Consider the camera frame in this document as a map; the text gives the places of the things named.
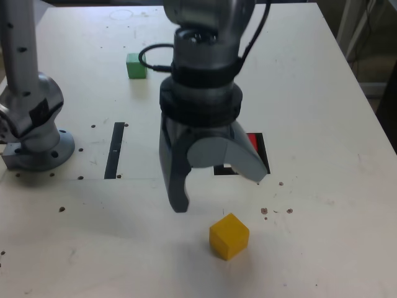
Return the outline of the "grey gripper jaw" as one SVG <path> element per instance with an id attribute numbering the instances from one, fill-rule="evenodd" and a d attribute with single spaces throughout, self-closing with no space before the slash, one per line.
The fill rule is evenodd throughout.
<path id="1" fill-rule="evenodd" d="M 263 137 L 259 133 L 246 133 L 239 124 L 239 139 L 203 137 L 187 151 L 187 159 L 193 168 L 231 169 L 242 177 L 260 183 L 269 174 Z"/>
<path id="2" fill-rule="evenodd" d="M 192 167 L 187 159 L 191 139 L 186 133 L 171 140 L 167 125 L 161 124 L 159 136 L 159 159 L 169 203 L 177 213 L 187 212 L 189 198 L 185 191 L 185 180 Z"/>

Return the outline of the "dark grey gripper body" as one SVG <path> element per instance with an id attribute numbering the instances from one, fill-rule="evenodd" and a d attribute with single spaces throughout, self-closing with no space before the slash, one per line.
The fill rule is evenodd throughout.
<path id="1" fill-rule="evenodd" d="M 161 133 L 168 143 L 194 143 L 203 137 L 239 139 L 236 116 L 219 112 L 162 112 Z"/>

